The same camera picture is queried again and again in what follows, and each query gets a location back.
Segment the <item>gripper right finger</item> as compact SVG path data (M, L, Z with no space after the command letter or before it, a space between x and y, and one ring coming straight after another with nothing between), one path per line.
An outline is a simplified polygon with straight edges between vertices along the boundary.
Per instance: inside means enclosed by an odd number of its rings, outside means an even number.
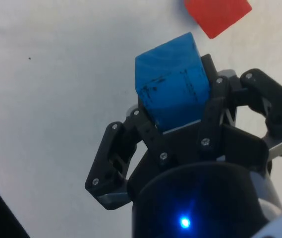
M214 155L220 150L223 127L235 126L236 109L248 106L265 118L264 141L271 158L282 156L282 86L259 69L250 69L240 77L220 75L210 55L201 57L210 85L210 97L201 119L198 144L201 152Z

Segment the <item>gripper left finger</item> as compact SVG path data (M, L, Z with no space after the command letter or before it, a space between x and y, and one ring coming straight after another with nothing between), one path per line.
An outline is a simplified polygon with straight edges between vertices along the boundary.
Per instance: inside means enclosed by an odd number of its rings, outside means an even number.
M127 179L130 161L137 144L147 147L145 161L136 173L136 184ZM176 167L176 154L150 119L143 103L131 108L124 122L110 123L103 135L85 182L85 189L107 210L115 210L133 201L140 190L159 174Z

